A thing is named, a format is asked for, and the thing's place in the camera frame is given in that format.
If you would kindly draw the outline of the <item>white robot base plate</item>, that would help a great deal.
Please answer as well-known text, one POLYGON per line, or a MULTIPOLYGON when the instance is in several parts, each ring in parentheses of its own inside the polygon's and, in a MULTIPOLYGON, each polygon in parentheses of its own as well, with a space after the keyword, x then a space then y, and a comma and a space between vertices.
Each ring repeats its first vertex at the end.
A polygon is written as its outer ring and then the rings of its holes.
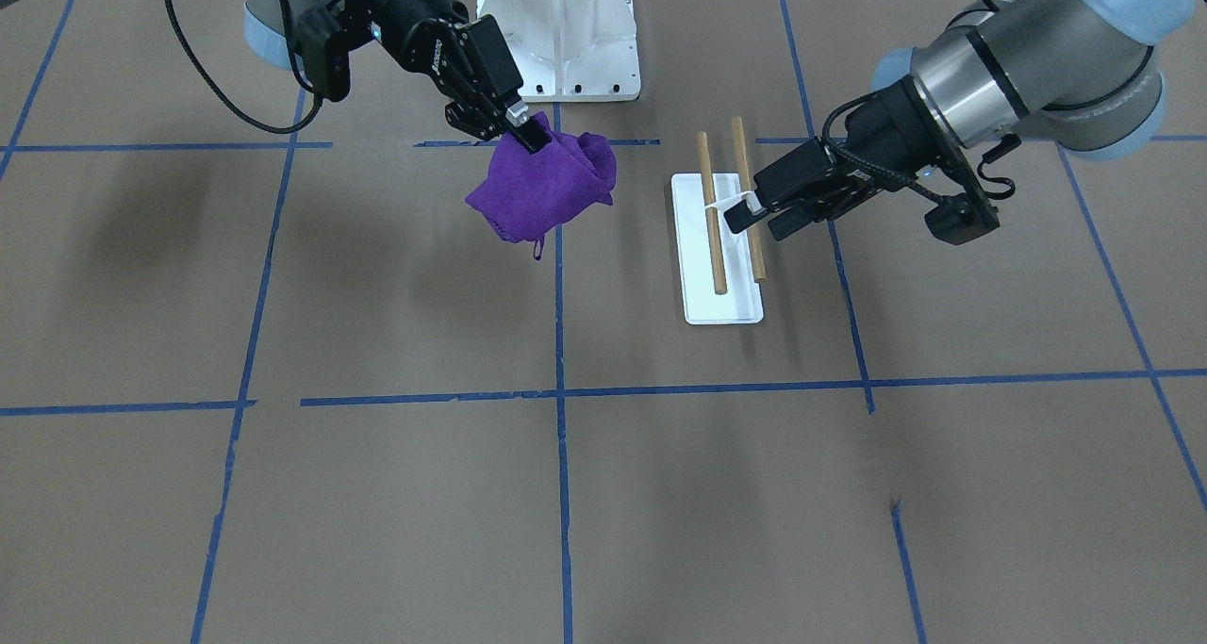
POLYGON ((526 103, 629 103, 642 93, 634 0, 476 0, 495 17, 526 103))

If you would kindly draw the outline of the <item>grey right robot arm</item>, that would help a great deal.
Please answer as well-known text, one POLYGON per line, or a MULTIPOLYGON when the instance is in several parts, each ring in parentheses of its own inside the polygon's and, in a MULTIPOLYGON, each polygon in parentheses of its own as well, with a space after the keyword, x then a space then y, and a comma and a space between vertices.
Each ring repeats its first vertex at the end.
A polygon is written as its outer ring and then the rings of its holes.
POLYGON ((244 39, 311 96, 298 123, 256 123, 260 131, 301 131, 323 103, 344 100, 351 52, 375 42, 406 72, 435 82, 457 131, 482 141, 509 136, 530 153, 552 140, 519 93, 524 80, 497 21, 471 21, 461 0, 246 0, 244 39))

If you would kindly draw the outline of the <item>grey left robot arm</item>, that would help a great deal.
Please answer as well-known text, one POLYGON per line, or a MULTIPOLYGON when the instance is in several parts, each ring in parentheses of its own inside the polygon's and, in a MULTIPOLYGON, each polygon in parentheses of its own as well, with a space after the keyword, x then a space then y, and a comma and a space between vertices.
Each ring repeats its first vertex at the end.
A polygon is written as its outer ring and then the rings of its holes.
POLYGON ((1091 162, 1135 153, 1168 103, 1158 46, 1201 0, 976 0, 923 47, 884 55, 869 93, 836 107, 818 135, 757 172, 727 207, 731 233, 766 223, 787 239, 839 219, 880 192, 931 201, 925 223, 952 245, 1001 226, 1008 177, 984 166, 1025 137, 1091 162), (966 150, 995 140, 982 164, 966 150))

